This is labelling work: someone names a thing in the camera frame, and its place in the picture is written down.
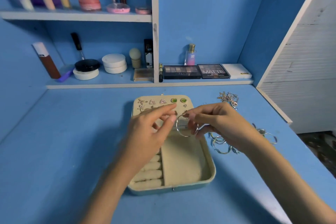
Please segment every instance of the person's left hand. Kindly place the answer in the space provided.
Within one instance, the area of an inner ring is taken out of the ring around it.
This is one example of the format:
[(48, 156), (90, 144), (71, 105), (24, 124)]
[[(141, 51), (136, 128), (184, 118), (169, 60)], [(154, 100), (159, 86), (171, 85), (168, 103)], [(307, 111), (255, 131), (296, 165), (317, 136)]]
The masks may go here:
[[(119, 161), (127, 165), (132, 178), (160, 150), (176, 121), (175, 107), (176, 104), (170, 104), (146, 109), (131, 118)], [(155, 123), (157, 119), (163, 120), (161, 127)]]

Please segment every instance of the small pink container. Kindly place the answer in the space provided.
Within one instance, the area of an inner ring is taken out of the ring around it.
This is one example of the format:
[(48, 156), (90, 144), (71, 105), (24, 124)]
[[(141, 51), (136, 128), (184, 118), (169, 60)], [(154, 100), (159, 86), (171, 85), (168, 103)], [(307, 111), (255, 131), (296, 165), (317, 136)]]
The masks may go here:
[(87, 12), (100, 11), (102, 6), (99, 0), (78, 0), (82, 10)]
[(131, 8), (123, 3), (112, 3), (106, 7), (107, 11), (111, 14), (127, 14)]
[(138, 6), (135, 8), (137, 14), (151, 14), (152, 8), (149, 6)]

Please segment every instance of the gold perfume cap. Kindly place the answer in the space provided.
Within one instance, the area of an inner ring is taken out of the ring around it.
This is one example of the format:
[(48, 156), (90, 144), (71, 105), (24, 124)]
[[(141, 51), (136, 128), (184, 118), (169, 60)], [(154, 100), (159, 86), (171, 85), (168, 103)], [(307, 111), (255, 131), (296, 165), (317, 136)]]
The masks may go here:
[(189, 52), (193, 53), (195, 51), (195, 44), (189, 44)]

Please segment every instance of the dark floor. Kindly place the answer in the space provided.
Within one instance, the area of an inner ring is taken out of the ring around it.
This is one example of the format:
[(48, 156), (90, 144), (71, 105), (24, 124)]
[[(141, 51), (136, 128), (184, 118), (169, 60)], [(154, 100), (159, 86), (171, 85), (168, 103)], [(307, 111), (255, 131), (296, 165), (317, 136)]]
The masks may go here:
[(298, 137), (336, 178), (336, 137), (332, 132), (304, 133)]

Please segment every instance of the matte eyeshadow palette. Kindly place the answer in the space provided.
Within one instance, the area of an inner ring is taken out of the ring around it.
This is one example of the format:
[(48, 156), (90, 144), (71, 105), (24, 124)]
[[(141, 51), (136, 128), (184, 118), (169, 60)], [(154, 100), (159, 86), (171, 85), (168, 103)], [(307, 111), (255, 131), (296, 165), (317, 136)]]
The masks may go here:
[(197, 66), (164, 66), (165, 79), (201, 79)]
[(203, 79), (225, 79), (230, 76), (220, 64), (198, 64)]

